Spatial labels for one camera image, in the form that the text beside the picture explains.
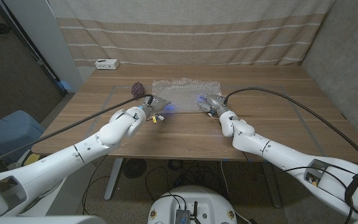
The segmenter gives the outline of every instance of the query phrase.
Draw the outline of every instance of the black strap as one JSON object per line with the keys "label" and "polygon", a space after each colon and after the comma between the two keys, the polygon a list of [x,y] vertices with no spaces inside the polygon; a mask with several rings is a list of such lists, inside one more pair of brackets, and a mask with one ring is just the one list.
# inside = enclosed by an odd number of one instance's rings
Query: black strap
{"label": "black strap", "polygon": [[358,174],[353,176],[352,182],[349,184],[349,186],[347,186],[345,190],[345,202],[347,203],[348,206],[351,206],[352,196],[357,188],[358,188]]}

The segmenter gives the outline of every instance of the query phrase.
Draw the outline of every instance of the table leg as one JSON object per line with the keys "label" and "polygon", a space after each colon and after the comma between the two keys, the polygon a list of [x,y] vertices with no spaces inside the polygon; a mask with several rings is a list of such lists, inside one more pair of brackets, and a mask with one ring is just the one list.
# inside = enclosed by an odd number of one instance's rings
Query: table leg
{"label": "table leg", "polygon": [[273,206],[276,208],[281,208],[282,203],[281,203],[280,193],[278,192],[276,179],[274,176],[273,166],[269,162],[263,162],[262,167],[264,169],[270,195],[272,196]]}
{"label": "table leg", "polygon": [[109,200],[112,196],[112,192],[117,184],[117,180],[121,171],[123,160],[123,158],[116,158],[114,160],[114,164],[112,165],[111,174],[109,178],[109,183],[107,184],[106,192],[104,193],[104,199],[106,200]]}

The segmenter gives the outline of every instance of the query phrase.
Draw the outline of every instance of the door frame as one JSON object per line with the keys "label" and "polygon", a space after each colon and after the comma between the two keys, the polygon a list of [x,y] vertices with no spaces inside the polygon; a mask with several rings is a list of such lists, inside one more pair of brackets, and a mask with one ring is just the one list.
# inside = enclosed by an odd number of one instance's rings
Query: door frame
{"label": "door frame", "polygon": [[17,19],[15,18],[15,16],[11,12],[11,10],[5,4],[4,0],[0,0],[0,1],[3,3],[4,7],[6,8],[6,11],[5,11],[2,8],[2,6],[0,5],[0,15],[2,16],[2,18],[6,21],[8,26],[15,33],[15,35],[20,40],[20,42],[22,42],[22,44],[26,47],[26,49],[31,54],[32,58],[38,63],[41,70],[48,77],[48,79],[53,83],[54,87],[58,90],[59,94],[61,94],[62,96],[65,96],[67,94],[67,90],[64,88],[64,86],[60,82],[60,79],[56,76],[56,73],[50,67],[48,62],[44,59],[44,57],[39,52],[39,50],[35,46],[35,44],[31,41],[30,37],[27,35],[25,30],[20,25],[19,21],[17,21]]}

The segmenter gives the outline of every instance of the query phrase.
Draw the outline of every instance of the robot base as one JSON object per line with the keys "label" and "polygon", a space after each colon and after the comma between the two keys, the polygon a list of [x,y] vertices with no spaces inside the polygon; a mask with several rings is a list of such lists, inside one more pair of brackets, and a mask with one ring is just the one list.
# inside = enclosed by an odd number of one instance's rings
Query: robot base
{"label": "robot base", "polygon": [[[175,198],[163,197],[169,195],[169,193],[165,193],[153,203],[149,212],[148,224],[237,224],[236,214],[230,202],[211,189],[187,185],[177,187],[170,192],[183,197],[187,204],[187,211],[184,211],[185,203],[180,197],[176,197],[181,206],[181,210],[178,210],[179,205]],[[197,202],[196,218],[199,222],[193,219],[195,202]]]}

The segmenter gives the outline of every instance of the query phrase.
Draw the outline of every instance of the white box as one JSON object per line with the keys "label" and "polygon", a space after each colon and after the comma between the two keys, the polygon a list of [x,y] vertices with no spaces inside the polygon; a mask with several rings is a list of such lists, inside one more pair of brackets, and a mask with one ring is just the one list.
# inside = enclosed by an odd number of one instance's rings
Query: white box
{"label": "white box", "polygon": [[117,59],[98,59],[95,63],[97,69],[117,69]]}

